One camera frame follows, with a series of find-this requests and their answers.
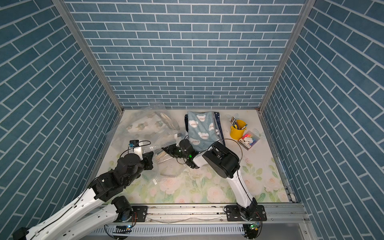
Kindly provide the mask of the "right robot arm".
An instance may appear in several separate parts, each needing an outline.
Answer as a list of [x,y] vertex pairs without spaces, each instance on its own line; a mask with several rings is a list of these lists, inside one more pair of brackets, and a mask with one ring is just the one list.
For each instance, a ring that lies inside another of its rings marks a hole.
[[237,201],[236,205],[224,207],[228,222],[244,220],[262,223],[267,220],[264,206],[259,205],[246,188],[240,173],[241,159],[219,141],[212,143],[207,150],[200,153],[193,148],[188,139],[164,147],[163,151],[171,157],[183,159],[191,169],[209,165],[220,177],[228,181]]

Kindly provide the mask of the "cream bear print blanket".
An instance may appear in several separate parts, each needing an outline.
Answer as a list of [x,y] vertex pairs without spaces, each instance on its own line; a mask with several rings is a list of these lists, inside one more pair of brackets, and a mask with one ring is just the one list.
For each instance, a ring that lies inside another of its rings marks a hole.
[[167,114],[153,112],[128,123],[126,130],[128,133],[144,135],[180,130],[180,127]]

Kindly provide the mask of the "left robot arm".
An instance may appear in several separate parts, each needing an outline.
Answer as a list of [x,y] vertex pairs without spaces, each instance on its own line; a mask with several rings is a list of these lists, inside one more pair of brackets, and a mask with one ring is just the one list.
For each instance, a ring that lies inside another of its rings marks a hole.
[[134,226],[138,213],[120,193],[143,171],[153,169],[153,152],[128,153],[117,166],[96,177],[72,202],[31,228],[21,227],[15,240],[78,240],[93,230],[117,220]]

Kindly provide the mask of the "clear plastic vacuum bag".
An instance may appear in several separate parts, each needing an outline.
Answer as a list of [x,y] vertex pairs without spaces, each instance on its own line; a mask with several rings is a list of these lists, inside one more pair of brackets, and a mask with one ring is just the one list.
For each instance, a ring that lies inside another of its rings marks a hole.
[[[180,130],[144,135],[128,133],[126,130],[128,123],[132,123],[140,117],[143,117],[145,114],[153,112],[167,114],[174,122],[177,122]],[[152,103],[143,109],[126,111],[126,113],[128,116],[122,119],[117,126],[113,127],[112,130],[107,133],[107,139],[111,143],[110,147],[115,151],[117,156],[124,156],[126,150],[130,150],[129,143],[131,140],[139,140],[141,142],[140,145],[143,150],[143,155],[149,152],[154,153],[152,158],[154,168],[150,171],[150,178],[158,181],[160,178],[176,178],[181,175],[187,168],[187,166],[183,164],[184,161],[182,159],[171,157],[163,151],[163,148],[169,145],[179,144],[179,142],[187,135],[186,127],[183,124],[180,124],[162,103]]]

